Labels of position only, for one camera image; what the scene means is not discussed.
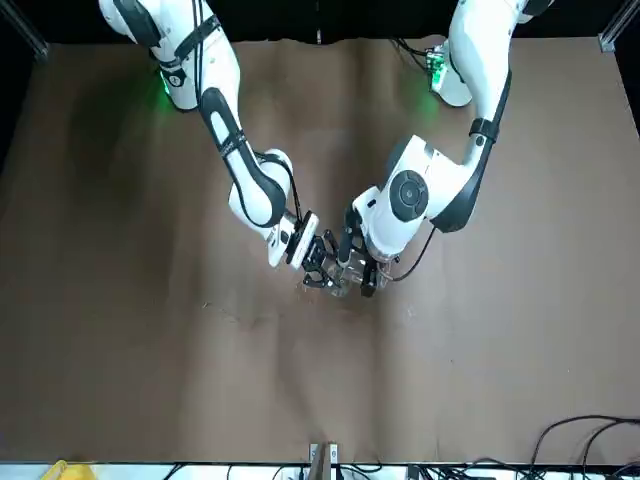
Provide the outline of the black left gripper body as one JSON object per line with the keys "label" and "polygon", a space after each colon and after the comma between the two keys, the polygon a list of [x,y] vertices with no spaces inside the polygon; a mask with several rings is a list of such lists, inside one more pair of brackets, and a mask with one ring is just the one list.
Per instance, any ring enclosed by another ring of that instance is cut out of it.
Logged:
{"label": "black left gripper body", "polygon": [[376,260],[370,255],[363,238],[354,238],[351,244],[351,262],[353,265],[376,265]]}

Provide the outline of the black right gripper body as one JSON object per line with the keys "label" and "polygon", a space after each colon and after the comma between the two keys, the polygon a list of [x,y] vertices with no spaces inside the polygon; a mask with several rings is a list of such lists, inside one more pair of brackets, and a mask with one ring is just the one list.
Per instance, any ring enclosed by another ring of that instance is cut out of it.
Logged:
{"label": "black right gripper body", "polygon": [[314,237],[302,261],[303,270],[306,273],[324,274],[326,258],[327,250],[324,239],[322,237]]}

